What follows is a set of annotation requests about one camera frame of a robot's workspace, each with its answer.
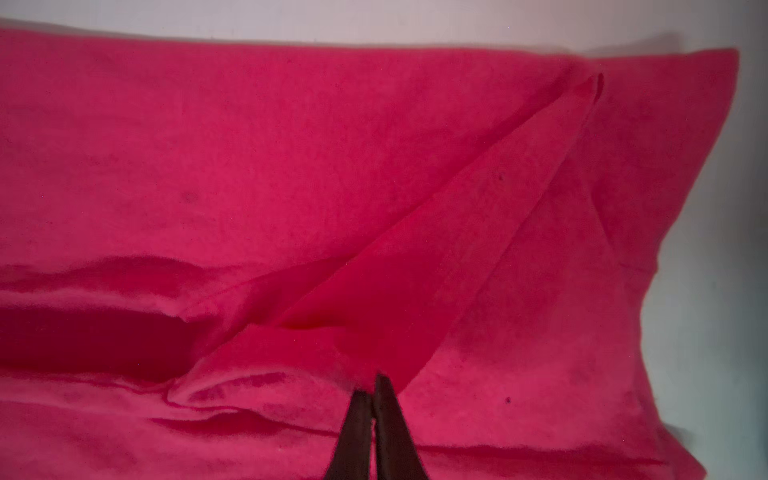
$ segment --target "dark spot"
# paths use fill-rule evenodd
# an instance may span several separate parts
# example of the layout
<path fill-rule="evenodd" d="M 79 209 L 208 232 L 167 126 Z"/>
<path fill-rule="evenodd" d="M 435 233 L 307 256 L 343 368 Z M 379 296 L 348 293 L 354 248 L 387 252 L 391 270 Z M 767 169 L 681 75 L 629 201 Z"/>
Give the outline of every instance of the dark spot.
<path fill-rule="evenodd" d="M 580 365 L 574 366 L 569 372 L 568 377 L 571 380 L 572 385 L 584 385 L 589 383 L 594 377 L 594 372 L 597 369 L 597 363 L 593 357 L 589 357 Z"/>
<path fill-rule="evenodd" d="M 197 202 L 199 198 L 200 196 L 194 192 L 184 192 L 181 194 L 181 200 L 183 200 L 186 204 L 193 204 Z"/>

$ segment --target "tweezers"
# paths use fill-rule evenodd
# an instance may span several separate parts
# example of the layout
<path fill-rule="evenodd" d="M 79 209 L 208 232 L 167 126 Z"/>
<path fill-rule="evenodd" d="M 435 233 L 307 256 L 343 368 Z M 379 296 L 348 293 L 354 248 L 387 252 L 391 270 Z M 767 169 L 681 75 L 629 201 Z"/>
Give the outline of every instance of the tweezers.
<path fill-rule="evenodd" d="M 392 382 L 376 376 L 376 390 L 356 390 L 339 433 L 339 441 L 323 480 L 368 480 L 371 424 L 376 419 L 376 477 L 378 480 L 429 480 L 402 416 Z"/>

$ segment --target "pink cloth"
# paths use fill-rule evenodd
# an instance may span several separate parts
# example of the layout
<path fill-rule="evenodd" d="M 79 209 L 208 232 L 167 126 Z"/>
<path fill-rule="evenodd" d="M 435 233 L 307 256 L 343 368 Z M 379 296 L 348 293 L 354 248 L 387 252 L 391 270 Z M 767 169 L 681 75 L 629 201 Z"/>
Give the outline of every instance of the pink cloth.
<path fill-rule="evenodd" d="M 3 478 L 320 478 L 377 371 L 442 478 L 694 480 L 640 353 L 737 53 L 0 31 Z"/>

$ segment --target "red fabric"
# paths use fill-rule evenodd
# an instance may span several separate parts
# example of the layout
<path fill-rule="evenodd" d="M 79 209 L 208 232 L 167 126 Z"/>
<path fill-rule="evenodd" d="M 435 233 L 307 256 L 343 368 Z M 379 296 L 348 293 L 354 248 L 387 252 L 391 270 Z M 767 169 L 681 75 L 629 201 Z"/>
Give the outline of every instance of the red fabric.
<path fill-rule="evenodd" d="M 320 478 L 389 375 L 435 479 L 703 469 L 640 354 L 735 51 L 0 31 L 3 478 Z"/>

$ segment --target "white wall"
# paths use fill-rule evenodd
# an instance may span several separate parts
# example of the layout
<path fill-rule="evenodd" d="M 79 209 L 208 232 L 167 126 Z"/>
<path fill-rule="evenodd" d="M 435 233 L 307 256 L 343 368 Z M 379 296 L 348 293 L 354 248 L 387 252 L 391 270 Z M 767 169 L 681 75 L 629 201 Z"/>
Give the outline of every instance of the white wall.
<path fill-rule="evenodd" d="M 737 46 L 723 134 L 644 307 L 657 403 L 710 478 L 768 478 L 766 0 L 0 0 L 0 17 L 99 31 L 587 53 Z"/>

